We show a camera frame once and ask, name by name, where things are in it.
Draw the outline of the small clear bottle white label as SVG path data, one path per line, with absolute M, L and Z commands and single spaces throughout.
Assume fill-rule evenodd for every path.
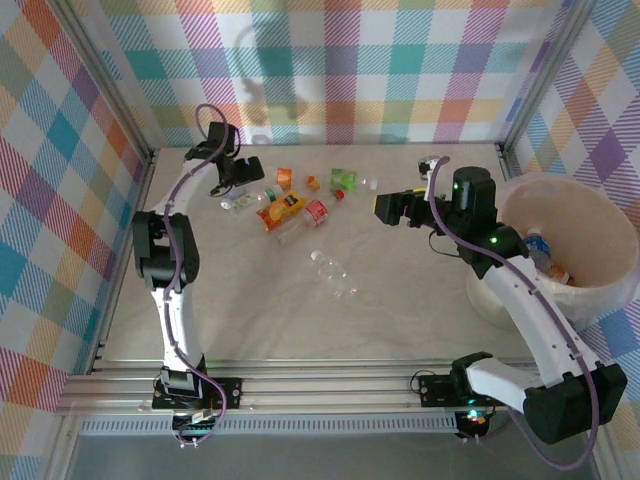
M 251 191 L 235 199 L 231 204 L 231 210 L 240 212 L 249 207 L 262 209 L 275 202 L 283 193 L 284 190 L 279 184 L 267 186 L 258 191 Z

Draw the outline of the clear bottle orange label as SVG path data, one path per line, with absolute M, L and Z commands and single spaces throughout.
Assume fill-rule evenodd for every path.
M 275 170 L 275 184 L 283 191 L 291 189 L 319 191 L 319 179 L 301 168 L 279 167 Z

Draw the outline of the orange juice bottle black top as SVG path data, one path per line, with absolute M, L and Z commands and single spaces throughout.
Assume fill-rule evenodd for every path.
M 287 191 L 268 206 L 257 212 L 267 232 L 273 231 L 283 224 L 289 217 L 296 214 L 308 203 L 308 198 L 295 190 Z

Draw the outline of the clear bottle green label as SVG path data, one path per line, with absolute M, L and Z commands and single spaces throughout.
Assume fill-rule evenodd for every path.
M 333 168 L 330 172 L 329 183 L 332 190 L 343 190 L 349 193 L 376 191 L 378 180 L 367 177 L 354 170 Z

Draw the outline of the small bottle blue label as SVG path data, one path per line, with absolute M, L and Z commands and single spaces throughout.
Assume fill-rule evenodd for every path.
M 524 243 L 529 250 L 529 256 L 539 270 L 545 269 L 551 264 L 549 243 L 538 229 L 529 229 L 524 237 Z

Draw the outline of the clear bottle with white cap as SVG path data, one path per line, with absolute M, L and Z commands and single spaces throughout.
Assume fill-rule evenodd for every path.
M 333 257 L 321 250 L 312 251 L 310 257 L 316 265 L 319 277 L 334 297 L 350 298 L 357 293 L 352 278 Z

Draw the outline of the white bin with plastic liner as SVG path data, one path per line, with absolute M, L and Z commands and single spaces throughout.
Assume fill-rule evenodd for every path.
M 634 300 L 640 289 L 640 234 L 627 216 L 596 189 L 560 174 L 526 174 L 504 194 L 497 187 L 498 219 L 521 236 L 538 229 L 551 249 L 551 264 L 563 267 L 567 285 L 537 276 L 574 328 Z

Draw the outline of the aluminium frame post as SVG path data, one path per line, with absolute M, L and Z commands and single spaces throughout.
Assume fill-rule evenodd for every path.
M 502 127 L 495 134 L 496 150 L 514 148 L 555 79 L 597 0 L 549 0 L 525 49 L 524 66 L 516 73 L 514 96 L 507 98 Z
M 70 37 L 71 43 L 78 51 L 85 68 L 94 79 L 97 88 L 104 95 L 116 119 L 120 122 L 124 133 L 132 142 L 134 149 L 147 163 L 153 160 L 155 149 L 143 135 L 134 114 L 116 85 L 106 63 L 87 33 L 81 17 L 75 12 L 71 0 L 46 0 L 63 30 Z

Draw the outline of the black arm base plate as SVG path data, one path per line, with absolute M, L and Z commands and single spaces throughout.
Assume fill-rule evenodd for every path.
M 218 378 L 217 383 L 226 396 L 227 409 L 239 409 L 242 379 Z M 151 407 L 153 410 L 222 409 L 222 395 L 211 383 L 196 378 L 194 385 L 168 386 L 160 378 L 153 384 Z
M 459 394 L 448 375 L 418 375 L 411 387 L 419 396 L 422 408 L 493 408 L 504 404 L 492 397 L 477 394 Z

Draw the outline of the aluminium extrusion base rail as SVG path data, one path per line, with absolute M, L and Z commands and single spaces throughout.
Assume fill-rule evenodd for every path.
M 87 375 L 71 376 L 58 415 L 150 414 L 159 361 L 98 359 Z M 214 378 L 240 377 L 242 394 L 233 415 L 415 413 L 419 397 L 409 380 L 420 370 L 447 374 L 449 362 L 425 360 L 257 360 L 207 365 Z

